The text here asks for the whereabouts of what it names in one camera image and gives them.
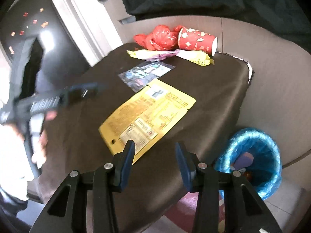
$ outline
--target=table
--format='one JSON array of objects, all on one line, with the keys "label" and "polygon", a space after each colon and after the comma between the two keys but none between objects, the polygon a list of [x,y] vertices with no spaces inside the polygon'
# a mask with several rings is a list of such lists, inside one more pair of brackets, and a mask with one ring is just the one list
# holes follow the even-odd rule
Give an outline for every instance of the table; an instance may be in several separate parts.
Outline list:
[{"label": "table", "polygon": [[[72,170],[93,171],[110,162],[112,155],[98,128],[122,103],[134,95],[118,74],[140,64],[126,50],[127,43],[110,52],[75,83],[100,82],[108,86],[101,95],[59,112],[46,124],[47,162],[39,177],[45,202]],[[211,163],[224,150],[233,132],[248,88],[248,67],[238,59],[216,53],[215,65],[198,66],[179,57],[164,60],[175,66],[160,80],[194,97],[187,114],[134,165],[128,187],[114,194],[120,232],[141,232],[160,218],[185,194],[175,160],[174,143],[183,140],[188,151]]]}]

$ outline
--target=metal bolt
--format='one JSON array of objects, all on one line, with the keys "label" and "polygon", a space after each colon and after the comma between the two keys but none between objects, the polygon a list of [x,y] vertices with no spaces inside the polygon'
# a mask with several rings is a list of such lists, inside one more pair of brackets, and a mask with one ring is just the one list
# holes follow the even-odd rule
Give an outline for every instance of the metal bolt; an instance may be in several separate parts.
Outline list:
[{"label": "metal bolt", "polygon": [[241,176],[241,172],[240,171],[233,171],[232,174],[235,177],[240,177]]},{"label": "metal bolt", "polygon": [[104,165],[104,168],[105,169],[110,169],[110,168],[112,168],[113,167],[113,164],[111,164],[111,163],[106,163],[105,165]]},{"label": "metal bolt", "polygon": [[201,162],[198,164],[198,167],[201,169],[205,169],[205,168],[207,168],[207,164]]},{"label": "metal bolt", "polygon": [[72,171],[70,173],[70,177],[76,177],[78,174],[79,174],[78,171]]}]

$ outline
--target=red plastic bag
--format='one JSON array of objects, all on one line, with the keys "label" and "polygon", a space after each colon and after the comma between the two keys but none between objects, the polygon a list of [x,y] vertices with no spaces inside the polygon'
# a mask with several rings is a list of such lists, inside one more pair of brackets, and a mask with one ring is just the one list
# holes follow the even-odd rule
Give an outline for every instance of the red plastic bag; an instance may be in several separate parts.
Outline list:
[{"label": "red plastic bag", "polygon": [[168,26],[158,25],[149,35],[135,35],[134,41],[150,51],[174,50],[177,47],[178,34],[182,27],[179,25],[170,31]]}]

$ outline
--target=trash can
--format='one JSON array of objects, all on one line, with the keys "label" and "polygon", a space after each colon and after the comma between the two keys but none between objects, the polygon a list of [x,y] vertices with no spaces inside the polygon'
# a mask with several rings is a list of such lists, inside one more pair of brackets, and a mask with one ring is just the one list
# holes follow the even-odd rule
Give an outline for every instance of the trash can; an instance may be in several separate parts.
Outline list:
[{"label": "trash can", "polygon": [[215,164],[215,169],[230,173],[233,163],[245,152],[253,155],[251,166],[246,167],[252,174],[250,183],[265,200],[274,194],[282,180],[279,148],[268,134],[254,128],[240,130],[229,140],[226,151]]}]

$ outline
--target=paper cup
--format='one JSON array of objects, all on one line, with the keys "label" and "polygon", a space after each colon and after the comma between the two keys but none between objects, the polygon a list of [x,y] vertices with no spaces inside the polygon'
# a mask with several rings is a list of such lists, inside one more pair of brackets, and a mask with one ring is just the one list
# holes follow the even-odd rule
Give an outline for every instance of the paper cup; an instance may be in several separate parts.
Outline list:
[{"label": "paper cup", "polygon": [[178,46],[182,50],[201,50],[214,56],[217,49],[217,38],[206,32],[183,27],[178,35]]}]

